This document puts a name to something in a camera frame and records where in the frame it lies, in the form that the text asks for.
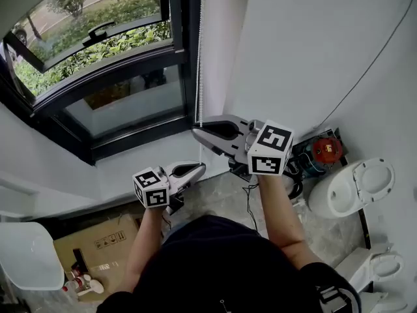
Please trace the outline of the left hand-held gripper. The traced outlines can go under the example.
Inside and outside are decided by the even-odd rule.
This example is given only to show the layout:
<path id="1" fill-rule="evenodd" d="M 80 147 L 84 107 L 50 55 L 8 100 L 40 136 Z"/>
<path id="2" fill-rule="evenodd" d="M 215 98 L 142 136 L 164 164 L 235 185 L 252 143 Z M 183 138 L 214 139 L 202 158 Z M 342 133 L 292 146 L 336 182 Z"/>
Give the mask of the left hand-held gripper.
<path id="1" fill-rule="evenodd" d="M 166 169 L 149 167 L 133 174 L 134 193 L 144 208 L 165 207 L 173 215 L 184 206 L 181 190 L 195 184 L 205 171 L 204 163 L 193 160 L 174 162 Z"/>

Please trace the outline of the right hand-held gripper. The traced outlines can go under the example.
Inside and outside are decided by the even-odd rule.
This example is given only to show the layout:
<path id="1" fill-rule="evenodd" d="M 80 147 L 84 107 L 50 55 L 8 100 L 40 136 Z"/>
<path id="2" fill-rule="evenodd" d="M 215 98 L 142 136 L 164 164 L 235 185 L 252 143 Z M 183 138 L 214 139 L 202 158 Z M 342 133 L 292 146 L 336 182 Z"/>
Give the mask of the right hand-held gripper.
<path id="1" fill-rule="evenodd" d="M 283 175 L 293 148 L 294 131 L 271 120 L 248 123 L 236 115 L 216 115 L 192 128 L 199 143 L 233 158 L 229 171 L 247 182 L 253 175 Z"/>

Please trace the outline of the person's right forearm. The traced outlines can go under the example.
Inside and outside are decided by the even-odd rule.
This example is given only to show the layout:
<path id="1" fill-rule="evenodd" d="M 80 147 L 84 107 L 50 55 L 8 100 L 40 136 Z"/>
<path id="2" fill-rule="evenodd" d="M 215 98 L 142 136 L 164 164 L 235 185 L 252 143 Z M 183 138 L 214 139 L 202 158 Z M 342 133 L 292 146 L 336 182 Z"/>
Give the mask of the person's right forearm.
<path id="1" fill-rule="evenodd" d="M 322 260 L 308 246 L 304 228 L 280 176 L 257 177 L 268 238 L 297 268 Z"/>

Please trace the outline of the person's left forearm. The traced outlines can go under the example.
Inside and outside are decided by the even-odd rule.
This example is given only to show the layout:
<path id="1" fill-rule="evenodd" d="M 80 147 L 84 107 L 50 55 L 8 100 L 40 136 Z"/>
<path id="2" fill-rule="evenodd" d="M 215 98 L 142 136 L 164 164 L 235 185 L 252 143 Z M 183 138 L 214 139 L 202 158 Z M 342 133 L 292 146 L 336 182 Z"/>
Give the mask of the person's left forearm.
<path id="1" fill-rule="evenodd" d="M 161 246 L 164 207 L 146 209 L 132 245 L 121 289 L 132 293 L 152 256 Z"/>

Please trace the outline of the black framed window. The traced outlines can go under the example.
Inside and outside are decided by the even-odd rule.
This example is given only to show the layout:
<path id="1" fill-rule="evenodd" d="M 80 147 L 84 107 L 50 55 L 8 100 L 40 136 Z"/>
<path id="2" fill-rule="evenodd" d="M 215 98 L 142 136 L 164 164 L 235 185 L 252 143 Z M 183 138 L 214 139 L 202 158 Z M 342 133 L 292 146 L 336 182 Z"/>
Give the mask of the black framed window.
<path id="1" fill-rule="evenodd" d="M 188 130 L 194 120 L 199 0 L 169 0 L 169 37 L 109 57 L 29 102 L 0 43 L 0 104 L 88 164 Z"/>

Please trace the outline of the person's dark shirt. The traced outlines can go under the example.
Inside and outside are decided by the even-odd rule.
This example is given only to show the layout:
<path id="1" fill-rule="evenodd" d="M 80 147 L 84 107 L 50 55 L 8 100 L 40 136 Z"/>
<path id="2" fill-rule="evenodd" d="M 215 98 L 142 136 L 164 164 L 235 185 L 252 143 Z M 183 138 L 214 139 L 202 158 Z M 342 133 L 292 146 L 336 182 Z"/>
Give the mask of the person's dark shirt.
<path id="1" fill-rule="evenodd" d="M 317 286 L 345 288 L 360 300 L 329 265 L 297 269 L 256 231 L 208 215 L 171 234 L 133 292 L 110 295 L 96 313 L 322 313 Z"/>

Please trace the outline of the red vacuum cleaner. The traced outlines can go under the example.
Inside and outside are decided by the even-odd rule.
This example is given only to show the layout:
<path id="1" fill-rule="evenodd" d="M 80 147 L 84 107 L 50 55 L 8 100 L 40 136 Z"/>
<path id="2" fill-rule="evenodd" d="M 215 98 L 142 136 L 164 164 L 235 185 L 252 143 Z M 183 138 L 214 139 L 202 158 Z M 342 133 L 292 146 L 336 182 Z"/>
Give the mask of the red vacuum cleaner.
<path id="1" fill-rule="evenodd" d="M 326 175 L 343 156 L 343 146 L 333 130 L 302 141 L 297 146 L 297 164 L 310 177 Z"/>

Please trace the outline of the printed cardboard box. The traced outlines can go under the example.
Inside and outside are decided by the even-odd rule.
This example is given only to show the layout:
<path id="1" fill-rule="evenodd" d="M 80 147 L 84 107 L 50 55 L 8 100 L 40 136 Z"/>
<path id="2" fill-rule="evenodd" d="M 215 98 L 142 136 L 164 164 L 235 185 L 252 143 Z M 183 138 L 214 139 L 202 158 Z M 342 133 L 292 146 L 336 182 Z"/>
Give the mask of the printed cardboard box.
<path id="1" fill-rule="evenodd" d="M 116 292 L 122 282 L 138 228 L 136 219 L 125 214 L 53 242 L 68 279 L 72 278 L 72 266 L 84 263 L 87 274 L 104 287 L 101 294 L 89 292 L 78 297 L 79 302 L 103 301 Z"/>

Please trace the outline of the white round toilet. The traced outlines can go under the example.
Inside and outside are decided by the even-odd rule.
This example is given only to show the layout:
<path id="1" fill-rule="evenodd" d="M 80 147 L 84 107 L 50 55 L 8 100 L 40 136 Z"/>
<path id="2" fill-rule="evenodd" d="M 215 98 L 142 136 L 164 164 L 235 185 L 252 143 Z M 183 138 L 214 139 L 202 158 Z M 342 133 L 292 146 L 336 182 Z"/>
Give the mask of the white round toilet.
<path id="1" fill-rule="evenodd" d="M 344 218 L 387 197 L 394 183 L 395 171 L 387 160 L 358 160 L 318 182 L 308 207 L 323 218 Z"/>

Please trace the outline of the white bottles on box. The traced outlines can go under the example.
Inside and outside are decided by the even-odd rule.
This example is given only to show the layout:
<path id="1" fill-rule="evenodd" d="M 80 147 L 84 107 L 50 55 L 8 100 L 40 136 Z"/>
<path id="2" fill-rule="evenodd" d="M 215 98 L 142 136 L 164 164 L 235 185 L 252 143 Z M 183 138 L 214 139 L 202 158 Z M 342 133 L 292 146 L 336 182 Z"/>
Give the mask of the white bottles on box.
<path id="1" fill-rule="evenodd" d="M 82 291 L 78 292 L 78 294 L 77 294 L 78 297 L 81 297 L 82 295 L 85 295 L 86 293 L 89 293 L 89 292 L 94 292 L 94 293 L 97 293 L 97 294 L 104 293 L 103 285 L 98 280 L 92 279 L 90 275 L 84 274 L 81 277 L 81 279 L 86 281 L 87 287 L 86 287 L 85 290 L 82 290 Z"/>

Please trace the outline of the green outdoor bushes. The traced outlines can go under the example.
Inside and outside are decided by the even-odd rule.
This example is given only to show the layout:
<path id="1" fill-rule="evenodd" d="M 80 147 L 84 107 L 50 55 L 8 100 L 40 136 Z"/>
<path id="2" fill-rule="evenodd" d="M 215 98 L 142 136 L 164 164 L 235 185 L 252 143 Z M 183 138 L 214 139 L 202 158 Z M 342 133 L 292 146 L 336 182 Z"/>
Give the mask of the green outdoor bushes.
<path id="1" fill-rule="evenodd" d="M 104 22 L 107 38 L 85 47 Z M 63 80 L 169 37 L 169 0 L 43 0 L 5 35 L 2 56 L 17 93 L 32 102 Z"/>

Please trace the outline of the white ceramic basin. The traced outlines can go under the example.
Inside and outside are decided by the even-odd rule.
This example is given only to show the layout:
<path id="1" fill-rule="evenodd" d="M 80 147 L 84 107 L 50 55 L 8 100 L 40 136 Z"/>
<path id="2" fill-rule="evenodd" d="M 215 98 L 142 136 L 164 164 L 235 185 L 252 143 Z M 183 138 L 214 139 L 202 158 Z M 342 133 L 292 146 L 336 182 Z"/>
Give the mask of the white ceramic basin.
<path id="1" fill-rule="evenodd" d="M 0 266 L 21 290 L 60 290 L 65 281 L 53 239 L 36 222 L 0 223 Z"/>

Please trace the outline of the white toilet with cistern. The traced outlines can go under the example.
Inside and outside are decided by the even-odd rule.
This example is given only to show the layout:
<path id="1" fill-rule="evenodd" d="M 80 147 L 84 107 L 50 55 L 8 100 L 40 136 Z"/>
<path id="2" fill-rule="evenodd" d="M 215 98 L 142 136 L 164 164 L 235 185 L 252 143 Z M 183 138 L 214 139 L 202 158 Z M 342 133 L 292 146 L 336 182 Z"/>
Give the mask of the white toilet with cistern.
<path id="1" fill-rule="evenodd" d="M 405 260 L 393 243 L 379 243 L 371 248 L 356 247 L 334 261 L 335 270 L 357 291 L 372 282 L 393 280 L 404 268 Z"/>

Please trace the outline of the white ceramic cistern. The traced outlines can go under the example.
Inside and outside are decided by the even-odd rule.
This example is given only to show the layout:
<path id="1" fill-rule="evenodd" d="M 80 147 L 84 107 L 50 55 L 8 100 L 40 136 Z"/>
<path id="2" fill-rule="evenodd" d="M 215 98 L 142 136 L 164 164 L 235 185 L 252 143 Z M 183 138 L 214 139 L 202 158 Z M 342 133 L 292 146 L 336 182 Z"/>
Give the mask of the white ceramic cistern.
<path id="1" fill-rule="evenodd" d="M 407 308 L 404 298 L 396 293 L 361 292 L 362 313 L 400 313 Z"/>

